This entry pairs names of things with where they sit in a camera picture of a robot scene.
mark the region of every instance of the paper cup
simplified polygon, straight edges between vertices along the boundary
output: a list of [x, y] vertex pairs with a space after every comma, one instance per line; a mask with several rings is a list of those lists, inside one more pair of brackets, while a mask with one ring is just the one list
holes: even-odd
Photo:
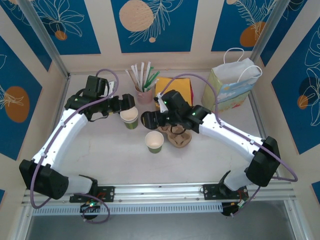
[[135, 89], [135, 93], [136, 93], [136, 98], [138, 100], [138, 103], [142, 105], [149, 104], [154, 99], [152, 94], [152, 89], [146, 92], [141, 92]]
[[135, 129], [138, 126], [138, 109], [134, 106], [129, 110], [121, 111], [120, 117], [128, 129]]
[[165, 138], [160, 132], [151, 131], [145, 136], [144, 141], [149, 151], [153, 154], [157, 154], [161, 151]]

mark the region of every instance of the white bag handle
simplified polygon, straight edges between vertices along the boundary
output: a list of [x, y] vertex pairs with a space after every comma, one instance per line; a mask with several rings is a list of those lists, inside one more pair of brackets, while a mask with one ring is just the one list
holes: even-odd
[[258, 69], [260, 70], [260, 75], [259, 75], [259, 76], [252, 76], [252, 77], [250, 77], [249, 79], [252, 79], [252, 78], [260, 78], [260, 77], [262, 76], [262, 69], [261, 69], [259, 66], [257, 66], [257, 65], [248, 66], [248, 67], [241, 73], [241, 75], [240, 75], [237, 83], [240, 81], [240, 79], [241, 79], [242, 75], [245, 73], [245, 71], [246, 71], [247, 69], [249, 69], [249, 68], [252, 68], [252, 67], [258, 68]]
[[229, 48], [229, 49], [224, 53], [224, 55], [223, 55], [223, 63], [224, 63], [224, 64], [226, 63], [226, 59], [225, 59], [225, 58], [226, 58], [227, 52], [229, 52], [230, 50], [233, 50], [233, 49], [242, 50], [242, 55], [241, 55], [241, 57], [239, 57], [239, 59], [238, 59], [237, 62], [239, 62], [240, 59], [245, 55], [245, 50], [243, 50], [243, 49], [240, 48], [240, 47], [232, 47], [232, 48]]

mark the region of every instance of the white table surface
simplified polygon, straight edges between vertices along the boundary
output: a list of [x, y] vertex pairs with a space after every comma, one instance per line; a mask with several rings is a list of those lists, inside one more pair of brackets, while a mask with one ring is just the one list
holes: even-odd
[[[209, 71], [192, 71], [208, 78]], [[116, 95], [130, 93], [135, 89], [125, 72], [117, 72], [119, 89]], [[162, 71], [162, 77], [174, 77], [182, 71]], [[99, 75], [109, 81], [111, 74]], [[86, 85], [88, 75], [72, 75], [66, 100]], [[191, 77], [194, 104], [200, 100], [205, 83]], [[155, 110], [152, 102], [139, 105], [139, 115]], [[255, 136], [258, 127], [248, 99], [242, 106], [219, 115], [226, 122]], [[71, 143], [61, 167], [64, 175], [82, 174], [96, 178], [100, 184], [157, 184], [217, 182], [228, 171], [240, 167], [246, 161], [223, 142], [192, 132], [191, 142], [184, 148], [175, 148], [164, 136], [162, 150], [158, 154], [148, 151], [145, 136], [150, 130], [141, 122], [129, 130], [119, 114], [107, 119], [89, 122]]]

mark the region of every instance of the green paper cup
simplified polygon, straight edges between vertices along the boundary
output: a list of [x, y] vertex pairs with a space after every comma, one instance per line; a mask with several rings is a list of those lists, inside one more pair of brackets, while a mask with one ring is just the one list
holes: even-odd
[[138, 126], [138, 109], [135, 106], [129, 110], [121, 111], [120, 117], [128, 129], [132, 130]]
[[144, 141], [149, 151], [153, 154], [157, 154], [161, 151], [165, 138], [160, 132], [151, 131], [145, 136]]

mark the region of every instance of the pink cup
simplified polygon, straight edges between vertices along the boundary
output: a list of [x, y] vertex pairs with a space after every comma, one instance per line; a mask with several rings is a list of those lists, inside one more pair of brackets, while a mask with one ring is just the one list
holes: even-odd
[[138, 100], [138, 103], [142, 105], [149, 104], [154, 99], [152, 94], [152, 89], [146, 92], [141, 92], [135, 89], [135, 93], [136, 93], [136, 98]]

